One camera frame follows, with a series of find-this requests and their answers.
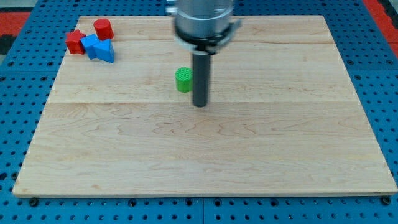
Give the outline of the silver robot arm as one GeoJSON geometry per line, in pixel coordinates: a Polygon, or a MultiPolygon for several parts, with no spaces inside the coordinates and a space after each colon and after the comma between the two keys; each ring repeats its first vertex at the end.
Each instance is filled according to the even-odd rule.
{"type": "Polygon", "coordinates": [[[232,20],[233,0],[169,0],[165,12],[174,17],[177,42],[192,54],[192,103],[205,107],[209,100],[211,57],[226,47],[241,27],[232,20]]]}

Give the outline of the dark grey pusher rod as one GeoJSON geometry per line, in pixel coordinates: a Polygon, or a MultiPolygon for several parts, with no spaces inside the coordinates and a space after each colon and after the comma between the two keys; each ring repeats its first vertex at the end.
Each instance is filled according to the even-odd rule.
{"type": "Polygon", "coordinates": [[[209,83],[211,73],[211,56],[193,54],[193,90],[192,101],[196,107],[204,107],[208,104],[209,83]]]}

